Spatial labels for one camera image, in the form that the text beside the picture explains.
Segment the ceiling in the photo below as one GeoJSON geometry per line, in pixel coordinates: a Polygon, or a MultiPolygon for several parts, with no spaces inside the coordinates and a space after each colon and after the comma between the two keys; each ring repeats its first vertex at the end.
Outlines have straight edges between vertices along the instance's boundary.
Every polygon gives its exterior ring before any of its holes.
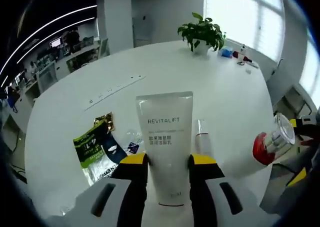
{"type": "MultiPolygon", "coordinates": [[[[96,5],[96,0],[3,0],[0,1],[2,10],[2,33],[0,35],[0,69],[16,48],[32,33],[48,22],[69,12],[96,5]]],[[[68,15],[45,27],[11,58],[0,75],[0,83],[9,75],[12,79],[19,73],[21,66],[17,60],[26,51],[23,49],[34,39],[44,39],[57,30],[68,25],[97,16],[96,8],[68,15]]]]}

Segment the white table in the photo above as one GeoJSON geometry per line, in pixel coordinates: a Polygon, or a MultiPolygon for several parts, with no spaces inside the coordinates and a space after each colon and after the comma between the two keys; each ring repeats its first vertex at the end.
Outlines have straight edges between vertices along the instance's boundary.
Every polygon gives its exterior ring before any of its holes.
{"type": "MultiPolygon", "coordinates": [[[[113,112],[116,130],[112,134],[121,144],[129,129],[140,130],[136,96],[182,91],[193,91],[192,117],[207,121],[220,166],[237,155],[250,154],[255,136],[272,130],[272,105],[259,69],[240,66],[211,51],[208,57],[193,56],[182,41],[110,55],[57,82],[33,107],[25,141],[25,170],[39,214],[43,218],[61,215],[61,208],[72,206],[76,196],[89,187],[73,139],[89,130],[95,117],[113,112]],[[134,75],[146,77],[84,111],[86,99],[134,75]]],[[[270,173],[271,167],[267,167],[243,180],[256,195],[257,204],[270,173]]],[[[152,201],[153,195],[148,193],[148,199],[152,201]]]]}

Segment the window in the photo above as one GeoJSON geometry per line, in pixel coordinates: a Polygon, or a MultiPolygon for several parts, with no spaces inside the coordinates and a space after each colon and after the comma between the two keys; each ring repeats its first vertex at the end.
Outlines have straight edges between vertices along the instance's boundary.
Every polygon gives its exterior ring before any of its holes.
{"type": "Polygon", "coordinates": [[[310,95],[317,108],[320,107],[320,59],[311,36],[306,46],[306,56],[300,85],[310,95]]]}
{"type": "Polygon", "coordinates": [[[204,13],[228,39],[279,60],[285,28],[282,0],[205,0],[204,13]]]}

